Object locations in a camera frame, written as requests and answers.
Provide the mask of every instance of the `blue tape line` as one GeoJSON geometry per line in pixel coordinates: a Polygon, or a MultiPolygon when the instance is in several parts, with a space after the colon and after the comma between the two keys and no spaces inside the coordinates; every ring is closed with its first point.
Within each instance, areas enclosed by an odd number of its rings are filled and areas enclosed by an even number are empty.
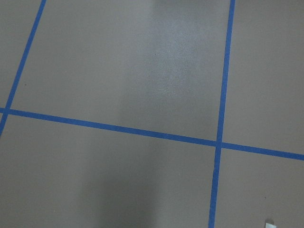
{"type": "Polygon", "coordinates": [[[11,104],[13,103],[13,99],[14,99],[14,96],[15,96],[15,93],[16,93],[16,90],[17,90],[17,87],[18,87],[18,83],[19,83],[19,80],[20,80],[25,62],[27,60],[29,50],[30,50],[30,47],[32,45],[32,42],[33,42],[33,39],[34,39],[34,36],[35,36],[35,33],[36,33],[36,30],[37,30],[37,27],[38,27],[38,24],[39,24],[39,21],[40,21],[40,18],[41,18],[41,15],[42,15],[45,4],[46,4],[46,0],[42,0],[41,3],[40,3],[40,6],[39,6],[39,10],[38,10],[37,15],[36,15],[32,30],[29,34],[27,44],[25,46],[25,49],[24,49],[24,52],[23,52],[18,70],[16,72],[16,76],[15,76],[13,85],[12,85],[10,93],[9,93],[8,100],[7,100],[6,105],[5,105],[5,110],[3,111],[3,115],[2,115],[2,118],[1,118],[1,122],[0,122],[0,135],[3,132],[6,120],[8,118],[9,110],[10,110],[11,104]]]}
{"type": "Polygon", "coordinates": [[[161,132],[153,132],[153,131],[141,130],[141,129],[130,128],[130,127],[110,125],[110,124],[105,124],[105,123],[96,123],[96,122],[91,122],[91,121],[84,121],[84,120],[70,119],[70,118],[64,118],[64,117],[53,116],[53,115],[31,113],[31,112],[25,112],[25,111],[13,110],[13,109],[11,109],[9,111],[9,114],[17,115],[17,116],[24,116],[24,117],[34,118],[34,119],[40,119],[40,120],[48,120],[48,121],[59,122],[59,123],[64,123],[64,124],[73,124],[73,125],[79,125],[79,126],[85,126],[85,127],[104,129],[104,130],[115,131],[115,132],[124,132],[124,133],[137,134],[137,135],[149,136],[149,137],[160,138],[160,139],[169,139],[169,140],[174,140],[174,141],[179,141],[179,142],[193,143],[193,144],[199,144],[199,145],[205,145],[205,146],[215,146],[215,141],[211,141],[211,140],[192,138],[192,137],[187,137],[187,136],[167,134],[167,133],[161,133],[161,132]]]}
{"type": "Polygon", "coordinates": [[[263,149],[263,148],[252,147],[252,146],[237,145],[237,144],[232,144],[232,143],[227,143],[227,142],[222,143],[222,148],[304,161],[304,154],[298,154],[298,153],[275,151],[275,150],[263,149]]]}
{"type": "Polygon", "coordinates": [[[218,182],[219,181],[219,167],[220,167],[222,140],[223,140],[223,129],[224,129],[224,118],[225,118],[225,106],[226,106],[226,94],[227,94],[229,58],[230,58],[230,46],[231,46],[234,8],[235,8],[235,0],[231,0],[230,7],[229,7],[227,33],[226,33],[222,89],[221,89],[219,113],[218,113],[218,117],[219,117],[218,118],[218,132],[217,132],[217,141],[216,141],[216,148],[215,148],[215,155],[214,155],[214,170],[213,170],[213,176],[212,176],[212,188],[211,188],[209,223],[208,223],[209,228],[214,228],[214,225],[215,225],[215,214],[216,214],[218,185],[219,185],[219,182],[218,182]]]}

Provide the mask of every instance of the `blue tape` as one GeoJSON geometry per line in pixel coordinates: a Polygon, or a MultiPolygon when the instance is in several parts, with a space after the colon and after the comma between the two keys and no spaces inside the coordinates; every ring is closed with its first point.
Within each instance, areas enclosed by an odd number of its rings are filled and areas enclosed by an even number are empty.
{"type": "Polygon", "coordinates": [[[227,142],[222,143],[222,148],[304,161],[304,154],[290,153],[290,152],[284,152],[284,151],[275,151],[275,150],[263,149],[263,148],[252,147],[252,146],[237,145],[237,144],[232,144],[232,143],[227,143],[227,142]]]}
{"type": "Polygon", "coordinates": [[[215,225],[215,215],[216,215],[216,205],[217,205],[218,185],[219,185],[219,182],[218,182],[219,181],[219,167],[220,167],[222,140],[223,140],[223,129],[224,129],[224,118],[225,118],[226,94],[227,94],[230,46],[231,46],[234,8],[235,8],[235,0],[231,0],[230,7],[229,7],[227,33],[226,33],[222,88],[221,88],[219,112],[218,112],[218,117],[219,117],[218,118],[218,132],[217,132],[217,141],[216,141],[216,148],[215,148],[215,155],[214,155],[214,170],[213,170],[213,176],[212,176],[209,223],[208,223],[209,228],[214,228],[214,225],[215,225]]]}
{"type": "Polygon", "coordinates": [[[161,133],[161,132],[153,132],[153,131],[141,130],[141,129],[130,128],[130,127],[121,127],[121,126],[110,125],[110,124],[105,124],[105,123],[96,123],[96,122],[91,122],[91,121],[84,121],[84,120],[70,119],[70,118],[64,118],[64,117],[53,116],[53,115],[31,113],[31,112],[25,112],[25,111],[13,110],[13,109],[11,109],[9,111],[9,114],[17,115],[17,116],[24,116],[24,117],[34,118],[34,119],[40,119],[40,120],[59,122],[59,123],[64,123],[64,124],[73,124],[73,125],[79,125],[79,126],[85,126],[85,127],[104,129],[104,130],[115,131],[115,132],[124,132],[124,133],[137,134],[137,135],[149,136],[149,137],[160,138],[160,139],[169,139],[169,140],[174,140],[174,141],[179,141],[179,142],[193,143],[193,144],[199,144],[199,145],[205,145],[205,146],[215,146],[215,141],[211,141],[211,140],[198,139],[198,138],[192,138],[192,137],[175,135],[175,134],[166,134],[166,133],[161,133]]]}
{"type": "Polygon", "coordinates": [[[12,85],[10,93],[9,93],[8,100],[7,100],[6,105],[5,105],[5,110],[3,110],[3,115],[2,115],[2,118],[1,118],[1,122],[0,122],[0,135],[3,132],[6,120],[8,118],[9,110],[10,110],[11,104],[13,103],[13,99],[14,99],[14,96],[15,96],[15,93],[16,93],[16,90],[17,90],[17,87],[18,87],[18,83],[19,83],[19,80],[20,80],[25,62],[26,62],[27,57],[29,55],[29,50],[30,50],[30,47],[32,45],[32,42],[33,42],[33,39],[34,39],[34,36],[35,36],[35,33],[36,33],[36,30],[37,30],[37,27],[38,27],[38,24],[39,24],[39,21],[40,21],[40,18],[41,18],[41,15],[42,15],[45,4],[46,4],[46,0],[42,0],[41,3],[40,3],[39,9],[38,9],[38,12],[37,12],[32,30],[29,34],[27,44],[25,46],[25,49],[24,49],[24,52],[23,52],[18,70],[16,72],[16,76],[15,76],[13,85],[12,85]]]}

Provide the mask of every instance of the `gray floor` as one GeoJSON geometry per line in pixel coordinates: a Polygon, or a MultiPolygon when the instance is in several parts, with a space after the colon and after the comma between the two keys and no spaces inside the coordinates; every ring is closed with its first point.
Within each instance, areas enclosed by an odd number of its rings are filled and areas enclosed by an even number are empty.
{"type": "MultiPolygon", "coordinates": [[[[211,144],[9,114],[0,227],[213,228],[229,4],[47,1],[11,109],[211,144]]],[[[39,5],[0,8],[2,113],[39,5]]],[[[299,156],[222,149],[216,228],[303,227],[303,12],[300,0],[236,1],[223,142],[299,156]]]]}

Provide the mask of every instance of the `floor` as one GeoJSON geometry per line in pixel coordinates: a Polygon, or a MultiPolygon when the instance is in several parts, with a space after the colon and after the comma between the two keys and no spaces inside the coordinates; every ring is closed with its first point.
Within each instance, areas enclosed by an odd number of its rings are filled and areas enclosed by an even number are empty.
{"type": "Polygon", "coordinates": [[[304,224],[304,2],[0,8],[0,227],[304,224]]]}

